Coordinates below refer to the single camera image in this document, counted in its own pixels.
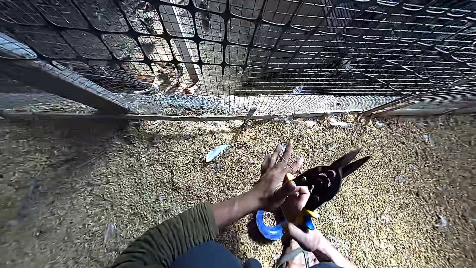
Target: wire mesh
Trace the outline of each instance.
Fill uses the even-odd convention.
[[[454,85],[475,78],[475,11],[474,0],[4,0],[0,31],[132,113],[362,111],[435,90],[413,108],[458,108],[474,102],[441,96],[473,94]]]

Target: blue tape roll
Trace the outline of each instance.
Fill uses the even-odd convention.
[[[278,240],[283,236],[283,227],[281,224],[276,226],[267,226],[263,221],[263,210],[258,210],[256,213],[256,225],[258,225],[259,232],[268,240]]]

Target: dirt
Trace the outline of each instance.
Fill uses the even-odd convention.
[[[6,267],[103,267],[129,242],[198,204],[249,190],[274,146],[294,143],[302,170],[355,149],[372,159],[319,208],[317,228],[359,267],[472,267],[476,248],[472,116],[401,120],[382,127],[328,120],[120,123],[1,122],[0,256]],[[209,164],[220,144],[232,146]],[[218,241],[241,260],[272,267],[280,242],[253,215]]]

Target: feather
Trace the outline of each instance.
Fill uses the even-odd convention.
[[[230,145],[219,145],[215,149],[211,150],[208,154],[207,157],[205,158],[205,162],[210,162],[213,159],[215,159],[217,156],[225,152]]]

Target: blade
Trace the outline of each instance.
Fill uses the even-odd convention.
[[[360,152],[360,148],[355,150],[355,151],[352,151],[348,154],[345,154],[343,157],[337,159],[336,161],[334,161],[331,165],[330,165],[330,169],[333,169],[333,170],[337,170],[339,168],[342,168],[344,167],[345,165],[349,164],[350,161],[352,161],[352,159],[354,159],[356,157],[356,155],[358,154],[358,152]]]
[[[356,171],[359,167],[361,167],[367,160],[369,160],[371,156],[366,156],[364,158],[360,158],[359,160],[356,160],[342,168],[342,178],[347,177],[350,175],[352,172]]]

